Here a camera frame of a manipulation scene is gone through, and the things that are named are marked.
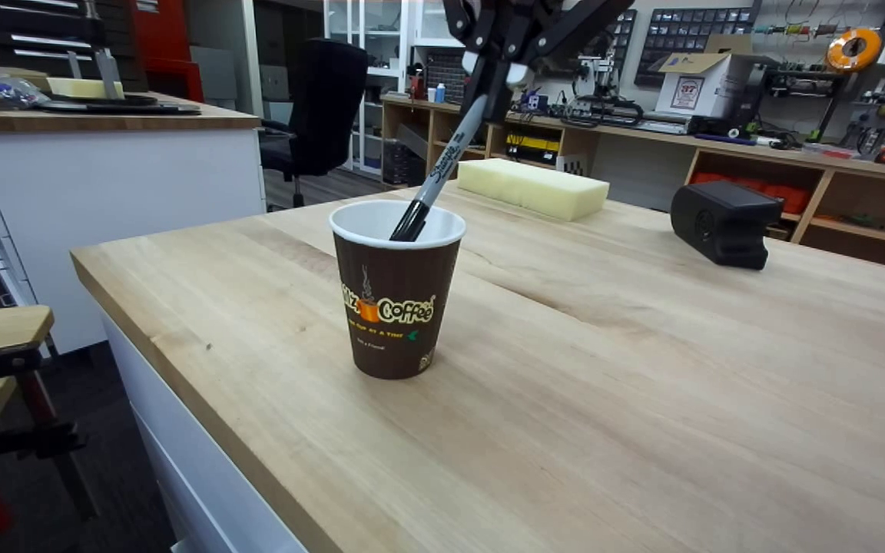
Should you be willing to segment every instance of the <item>butcher block countertop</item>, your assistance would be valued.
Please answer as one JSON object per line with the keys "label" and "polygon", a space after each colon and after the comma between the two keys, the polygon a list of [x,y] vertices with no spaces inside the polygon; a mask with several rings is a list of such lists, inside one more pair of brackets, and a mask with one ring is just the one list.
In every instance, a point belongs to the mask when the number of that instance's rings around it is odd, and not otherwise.
{"label": "butcher block countertop", "polygon": [[167,132],[167,130],[258,130],[258,116],[148,92],[167,105],[199,106],[199,113],[52,113],[0,111],[0,132]]}
{"label": "butcher block countertop", "polygon": [[334,202],[75,264],[312,551],[885,553],[885,266],[717,266],[617,202],[441,202],[472,229],[412,380],[351,363]]}

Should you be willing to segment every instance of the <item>floor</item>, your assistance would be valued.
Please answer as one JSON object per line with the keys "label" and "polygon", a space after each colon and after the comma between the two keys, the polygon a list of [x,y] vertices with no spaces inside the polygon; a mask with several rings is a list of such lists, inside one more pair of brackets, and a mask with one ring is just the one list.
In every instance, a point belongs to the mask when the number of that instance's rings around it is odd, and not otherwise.
{"label": "floor", "polygon": [[[371,176],[337,170],[302,177],[312,202],[349,198],[389,190]],[[269,172],[269,198],[288,210],[292,184]],[[44,374],[62,417],[78,422],[87,449],[78,460],[96,491],[99,519],[80,519],[49,460],[0,456],[0,494],[13,510],[13,528],[0,534],[0,553],[157,553],[169,551],[174,526],[152,477],[127,393],[107,348],[66,356]],[[0,426],[22,426],[26,409],[11,405]]]}

